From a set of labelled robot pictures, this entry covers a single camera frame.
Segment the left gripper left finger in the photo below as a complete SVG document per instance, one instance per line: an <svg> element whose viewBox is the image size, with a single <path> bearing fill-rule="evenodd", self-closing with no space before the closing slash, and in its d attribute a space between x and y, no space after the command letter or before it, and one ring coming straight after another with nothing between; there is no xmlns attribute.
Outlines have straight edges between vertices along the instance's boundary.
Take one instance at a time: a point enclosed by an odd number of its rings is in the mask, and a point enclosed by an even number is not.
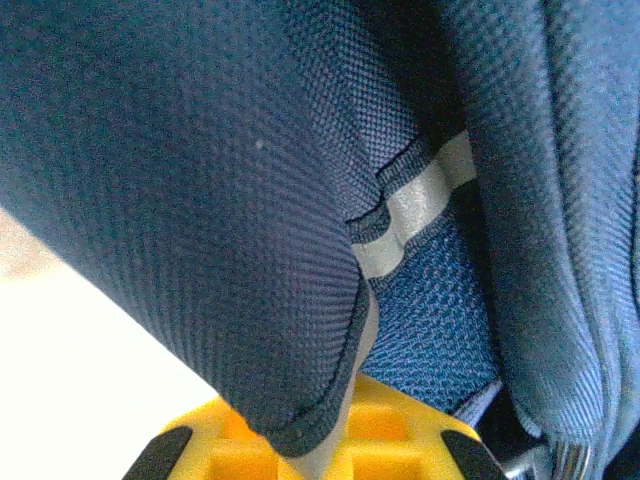
<svg viewBox="0 0 640 480"><path fill-rule="evenodd" d="M126 479L277 479L279 457L221 398L169 422Z"/></svg>

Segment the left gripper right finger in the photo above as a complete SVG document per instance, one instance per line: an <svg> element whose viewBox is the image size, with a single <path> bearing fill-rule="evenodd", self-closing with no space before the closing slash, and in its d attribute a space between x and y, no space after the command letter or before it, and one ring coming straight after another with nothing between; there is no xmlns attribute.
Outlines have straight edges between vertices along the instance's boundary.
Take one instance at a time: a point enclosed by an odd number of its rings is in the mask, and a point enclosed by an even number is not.
<svg viewBox="0 0 640 480"><path fill-rule="evenodd" d="M345 479L504 479L466 423L364 374L343 440Z"/></svg>

